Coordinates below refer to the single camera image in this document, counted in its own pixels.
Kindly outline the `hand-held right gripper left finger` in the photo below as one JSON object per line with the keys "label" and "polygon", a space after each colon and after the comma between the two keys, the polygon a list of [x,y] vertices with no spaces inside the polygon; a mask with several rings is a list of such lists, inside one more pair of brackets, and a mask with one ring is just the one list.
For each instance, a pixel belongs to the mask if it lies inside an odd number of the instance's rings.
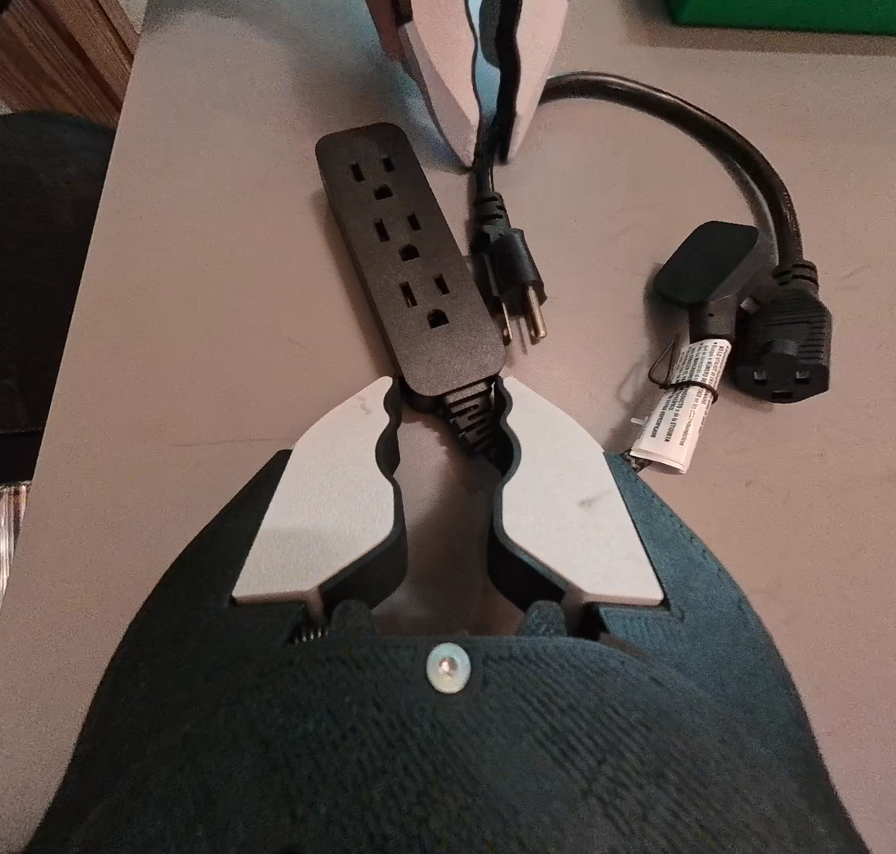
{"label": "hand-held right gripper left finger", "polygon": [[297,440],[232,596],[239,604],[376,607],[408,569],[400,385],[381,377]]}

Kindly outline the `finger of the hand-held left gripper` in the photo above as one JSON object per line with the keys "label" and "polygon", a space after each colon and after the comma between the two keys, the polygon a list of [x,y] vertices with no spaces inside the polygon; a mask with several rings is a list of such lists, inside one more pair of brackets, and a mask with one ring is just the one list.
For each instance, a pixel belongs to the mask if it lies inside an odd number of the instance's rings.
{"label": "finger of the hand-held left gripper", "polygon": [[487,62],[498,73],[497,155],[521,148],[563,36],[570,0],[487,0]]}
{"label": "finger of the hand-held left gripper", "polygon": [[419,87],[443,141],[472,168],[482,129],[469,0],[364,0],[387,56]]}

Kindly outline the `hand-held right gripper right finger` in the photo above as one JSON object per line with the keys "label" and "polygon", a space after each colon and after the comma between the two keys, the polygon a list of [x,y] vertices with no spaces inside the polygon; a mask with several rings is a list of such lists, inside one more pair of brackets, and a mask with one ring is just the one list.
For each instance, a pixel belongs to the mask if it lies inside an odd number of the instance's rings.
{"label": "hand-held right gripper right finger", "polygon": [[495,465],[487,572],[520,611],[554,602],[657,607],[664,593],[599,443],[517,378],[494,386]]}

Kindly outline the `black three-outlet power strip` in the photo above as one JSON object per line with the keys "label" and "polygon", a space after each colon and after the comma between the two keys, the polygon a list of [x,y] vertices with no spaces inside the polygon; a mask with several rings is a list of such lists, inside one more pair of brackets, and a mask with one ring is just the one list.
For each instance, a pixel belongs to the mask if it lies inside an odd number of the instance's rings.
{"label": "black three-outlet power strip", "polygon": [[405,132],[376,123],[329,133],[315,156],[410,398],[426,411],[488,398],[504,345]]}

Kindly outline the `black three-prong power plug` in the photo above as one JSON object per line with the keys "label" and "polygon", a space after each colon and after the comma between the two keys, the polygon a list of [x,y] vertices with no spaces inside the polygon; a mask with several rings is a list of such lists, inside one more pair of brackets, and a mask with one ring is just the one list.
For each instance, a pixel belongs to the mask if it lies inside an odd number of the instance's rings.
{"label": "black three-prong power plug", "polygon": [[523,231],[512,226],[499,193],[474,197],[469,248],[476,287],[488,312],[502,321],[504,344],[512,341],[513,319],[526,323],[533,344],[541,343],[546,337],[544,282]]}

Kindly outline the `black flat angled plug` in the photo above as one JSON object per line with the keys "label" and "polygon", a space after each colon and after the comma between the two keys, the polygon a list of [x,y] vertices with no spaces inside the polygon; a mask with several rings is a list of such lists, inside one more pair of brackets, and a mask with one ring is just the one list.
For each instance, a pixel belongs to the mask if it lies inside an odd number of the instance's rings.
{"label": "black flat angled plug", "polygon": [[708,221],[656,273],[652,290],[687,314],[690,343],[735,341],[737,313],[766,273],[754,226]]}

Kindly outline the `white warning label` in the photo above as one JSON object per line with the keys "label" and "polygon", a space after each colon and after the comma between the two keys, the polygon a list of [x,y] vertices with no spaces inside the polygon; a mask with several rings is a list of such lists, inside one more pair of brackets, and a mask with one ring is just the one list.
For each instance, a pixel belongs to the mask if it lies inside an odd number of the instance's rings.
{"label": "white warning label", "polygon": [[696,389],[660,392],[656,407],[642,422],[640,433],[623,457],[636,471],[658,465],[684,474],[714,404],[706,392]]}

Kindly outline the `black twist tie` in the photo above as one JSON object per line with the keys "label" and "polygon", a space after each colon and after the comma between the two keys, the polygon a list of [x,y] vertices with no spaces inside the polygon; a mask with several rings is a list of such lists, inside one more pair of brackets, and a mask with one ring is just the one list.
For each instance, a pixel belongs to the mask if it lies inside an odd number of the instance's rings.
{"label": "black twist tie", "polygon": [[715,404],[730,352],[731,345],[725,339],[703,339],[681,346],[676,336],[652,363],[648,379],[663,391],[706,392],[711,404]]}

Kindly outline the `black extension socket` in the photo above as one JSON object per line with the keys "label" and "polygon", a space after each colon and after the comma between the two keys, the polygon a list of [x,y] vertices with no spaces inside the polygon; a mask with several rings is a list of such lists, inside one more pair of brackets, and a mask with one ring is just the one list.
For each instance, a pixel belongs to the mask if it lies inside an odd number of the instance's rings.
{"label": "black extension socket", "polygon": [[735,326],[736,388],[755,398],[790,404],[830,388],[833,317],[819,290],[814,263],[775,270],[742,309]]}

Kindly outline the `striped cloth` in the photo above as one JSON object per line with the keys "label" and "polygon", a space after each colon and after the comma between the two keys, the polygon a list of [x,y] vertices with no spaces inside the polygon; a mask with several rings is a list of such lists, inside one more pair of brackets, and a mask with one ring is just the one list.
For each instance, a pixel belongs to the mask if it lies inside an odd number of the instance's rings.
{"label": "striped cloth", "polygon": [[21,533],[31,481],[23,480],[1,485],[1,588],[3,602],[6,595],[15,548]]}

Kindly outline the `wooden cabinet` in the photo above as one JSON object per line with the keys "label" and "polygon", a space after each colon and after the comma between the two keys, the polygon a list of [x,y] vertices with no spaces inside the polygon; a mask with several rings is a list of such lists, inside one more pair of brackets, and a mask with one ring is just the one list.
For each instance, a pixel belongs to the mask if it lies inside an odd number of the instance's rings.
{"label": "wooden cabinet", "polygon": [[120,0],[1,0],[2,110],[116,128],[138,40]]}

